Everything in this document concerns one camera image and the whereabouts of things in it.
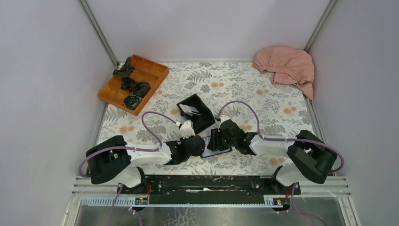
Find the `black leather card holder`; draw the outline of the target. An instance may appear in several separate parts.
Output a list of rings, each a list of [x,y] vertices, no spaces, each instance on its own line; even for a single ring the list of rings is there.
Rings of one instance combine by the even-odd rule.
[[[210,144],[211,136],[203,137],[202,139],[204,140],[206,146],[203,149],[203,153],[200,155],[201,158],[212,157],[212,156],[216,156],[219,154],[228,153],[228,152],[233,151],[233,149],[231,147],[229,147],[228,149],[225,149],[225,150],[212,151],[211,149],[208,148],[208,145]]]

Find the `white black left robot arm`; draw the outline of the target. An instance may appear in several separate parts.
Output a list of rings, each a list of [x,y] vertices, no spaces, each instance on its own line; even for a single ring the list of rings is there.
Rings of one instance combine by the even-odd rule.
[[[146,181],[142,164],[178,165],[190,157],[201,156],[206,142],[200,136],[169,141],[160,147],[128,144],[122,135],[114,136],[86,151],[82,165],[88,166],[86,176],[94,185],[114,181],[139,194]]]

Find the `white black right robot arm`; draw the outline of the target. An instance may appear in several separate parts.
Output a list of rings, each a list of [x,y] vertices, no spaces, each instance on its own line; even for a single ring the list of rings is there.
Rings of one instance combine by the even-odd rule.
[[[337,160],[338,154],[307,130],[293,137],[263,137],[258,132],[245,132],[231,119],[221,120],[212,129],[202,157],[226,153],[232,149],[243,155],[271,154],[289,158],[291,163],[279,167],[270,180],[270,188],[281,194],[288,186],[301,181],[323,184]]]

